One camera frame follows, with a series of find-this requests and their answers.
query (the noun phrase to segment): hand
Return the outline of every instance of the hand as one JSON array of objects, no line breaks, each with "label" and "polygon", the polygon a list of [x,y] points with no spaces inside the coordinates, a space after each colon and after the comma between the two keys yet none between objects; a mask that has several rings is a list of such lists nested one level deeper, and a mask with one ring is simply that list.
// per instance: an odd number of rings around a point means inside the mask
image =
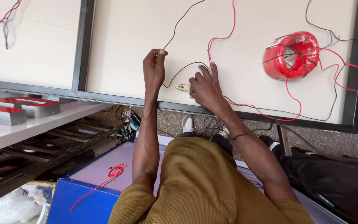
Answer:
[{"label": "hand", "polygon": [[152,49],[143,60],[143,76],[146,86],[145,98],[156,98],[165,79],[165,55],[162,49]]},{"label": "hand", "polygon": [[212,75],[209,74],[208,69],[204,65],[200,65],[199,68],[204,76],[197,72],[195,78],[189,79],[191,88],[196,91],[190,98],[194,98],[198,104],[219,116],[221,111],[229,104],[223,97],[219,86],[218,68],[213,62]]}]

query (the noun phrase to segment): pliers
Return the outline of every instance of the pliers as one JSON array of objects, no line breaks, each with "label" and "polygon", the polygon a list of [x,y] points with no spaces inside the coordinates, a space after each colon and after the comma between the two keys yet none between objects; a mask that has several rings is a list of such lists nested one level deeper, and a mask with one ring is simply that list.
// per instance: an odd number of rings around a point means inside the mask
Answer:
[{"label": "pliers", "polygon": [[189,92],[190,95],[196,92],[194,89],[191,88],[190,84],[176,85],[175,88],[182,90],[182,91]]}]

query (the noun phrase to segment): left hand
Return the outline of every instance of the left hand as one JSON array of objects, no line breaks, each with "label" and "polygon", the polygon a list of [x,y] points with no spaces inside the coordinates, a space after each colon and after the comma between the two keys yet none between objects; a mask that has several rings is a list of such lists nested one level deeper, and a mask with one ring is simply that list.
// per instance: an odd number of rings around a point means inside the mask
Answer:
[{"label": "left hand", "polygon": [[165,56],[168,52],[152,49],[143,60],[143,76],[146,86],[145,98],[156,97],[165,80]]}]

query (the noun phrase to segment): right hand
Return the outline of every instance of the right hand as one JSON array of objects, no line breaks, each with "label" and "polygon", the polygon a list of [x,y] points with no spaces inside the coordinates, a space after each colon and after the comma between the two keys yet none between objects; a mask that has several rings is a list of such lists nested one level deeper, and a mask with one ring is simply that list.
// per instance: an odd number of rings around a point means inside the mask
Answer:
[{"label": "right hand", "polygon": [[197,72],[195,78],[189,79],[191,88],[195,90],[190,98],[195,99],[202,107],[218,116],[222,109],[229,106],[219,86],[218,68],[212,62],[212,75],[204,65],[200,65],[199,68],[203,75]]}]

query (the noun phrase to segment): black metal frame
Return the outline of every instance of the black metal frame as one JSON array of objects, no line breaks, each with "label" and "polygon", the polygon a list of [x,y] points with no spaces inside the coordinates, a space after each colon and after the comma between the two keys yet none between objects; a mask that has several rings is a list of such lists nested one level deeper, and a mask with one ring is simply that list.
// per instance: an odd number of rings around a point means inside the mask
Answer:
[{"label": "black metal frame", "polygon": [[[0,81],[0,90],[8,90],[20,93],[35,93],[46,94],[54,96],[62,96],[66,98],[91,100],[98,102],[109,102],[125,105],[142,106],[143,99],[113,96],[107,94],[86,92],[87,70],[90,54],[90,45],[92,37],[93,14],[95,9],[95,0],[82,0],[80,22],[78,28],[77,49],[74,67],[74,76],[72,82],[72,89],[58,89],[43,86],[33,86],[18,83],[8,83]],[[354,26],[354,39],[358,39],[358,4],[356,9],[356,19]],[[351,64],[358,65],[358,40],[352,43]],[[349,68],[347,86],[351,89],[358,89],[358,69],[354,67]],[[183,111],[199,114],[211,114],[210,111],[200,107],[185,104],[177,104],[170,102],[158,102],[158,108],[175,111]],[[237,115],[241,119],[256,120],[262,122],[271,122],[271,119],[266,118],[260,114],[239,112]],[[306,128],[315,128],[322,130],[341,131],[348,133],[358,133],[358,92],[346,91],[345,104],[341,124],[330,124],[325,122],[310,121],[310,120],[294,120],[286,122],[287,125],[294,125]]]}]

